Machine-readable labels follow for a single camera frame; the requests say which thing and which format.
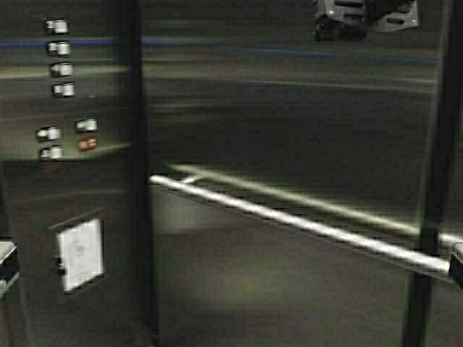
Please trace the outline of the robot base right corner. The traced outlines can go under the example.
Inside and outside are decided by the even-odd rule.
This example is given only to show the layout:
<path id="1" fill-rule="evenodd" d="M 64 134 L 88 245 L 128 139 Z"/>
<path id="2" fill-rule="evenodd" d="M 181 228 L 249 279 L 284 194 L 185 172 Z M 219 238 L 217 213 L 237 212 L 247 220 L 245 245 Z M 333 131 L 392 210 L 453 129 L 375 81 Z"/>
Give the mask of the robot base right corner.
<path id="1" fill-rule="evenodd" d="M 463 288 L 463 245 L 455 243 L 451 250 L 449 266 L 449 277 L 452 278 L 458 287 Z"/>

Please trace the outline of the robot base left corner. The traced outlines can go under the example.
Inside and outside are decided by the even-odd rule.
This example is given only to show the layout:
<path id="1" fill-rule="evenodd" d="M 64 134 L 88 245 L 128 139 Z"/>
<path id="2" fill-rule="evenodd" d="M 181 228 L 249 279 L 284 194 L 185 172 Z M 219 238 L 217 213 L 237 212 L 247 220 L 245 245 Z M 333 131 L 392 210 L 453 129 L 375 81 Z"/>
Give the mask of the robot base left corner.
<path id="1" fill-rule="evenodd" d="M 10 241 L 1 241 L 1 288 L 10 284 L 18 272 L 17 246 Z"/>

